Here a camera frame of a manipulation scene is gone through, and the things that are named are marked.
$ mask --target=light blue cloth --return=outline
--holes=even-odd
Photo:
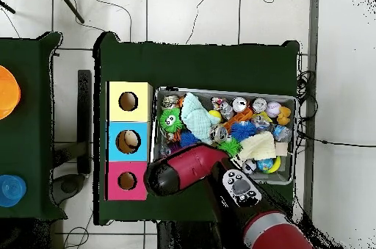
[[[210,115],[202,106],[198,97],[191,93],[187,93],[181,108],[181,120],[193,135],[202,142],[211,145],[212,141],[209,137],[210,127],[217,125],[220,118]]]

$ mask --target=green tabletop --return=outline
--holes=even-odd
[[[286,42],[283,46],[184,46],[120,43],[115,34],[102,33],[93,51],[96,105],[94,157],[99,157],[94,168],[95,185],[99,185],[94,186],[94,206],[99,213],[99,222],[111,219],[216,221],[204,182],[198,182],[178,195],[148,195],[146,201],[104,200],[104,88],[107,81],[148,82],[154,89],[173,86],[296,96],[298,51],[296,41]],[[292,202],[292,183],[286,186],[264,184],[264,187],[275,197]]]
[[[65,217],[49,197],[53,148],[50,63],[61,39],[57,32],[36,40],[0,38],[0,65],[13,74],[21,89],[15,110],[0,120],[0,174],[20,176],[27,188],[14,207],[0,207],[0,217]]]

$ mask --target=yellow ball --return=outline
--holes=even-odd
[[[212,111],[209,111],[209,114],[211,116],[214,116],[215,118],[220,118],[220,122],[222,121],[222,115],[215,109],[213,109]]]
[[[277,158],[274,161],[274,165],[269,169],[264,171],[265,173],[274,173],[278,170],[278,168],[281,166],[281,157],[277,156]]]

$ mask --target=orange bowl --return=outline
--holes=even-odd
[[[14,110],[20,98],[21,90],[15,77],[0,65],[0,120]]]

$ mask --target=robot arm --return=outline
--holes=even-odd
[[[167,196],[209,177],[222,220],[250,249],[314,249],[303,233],[256,182],[238,170],[226,153],[199,144],[149,164],[149,193]]]

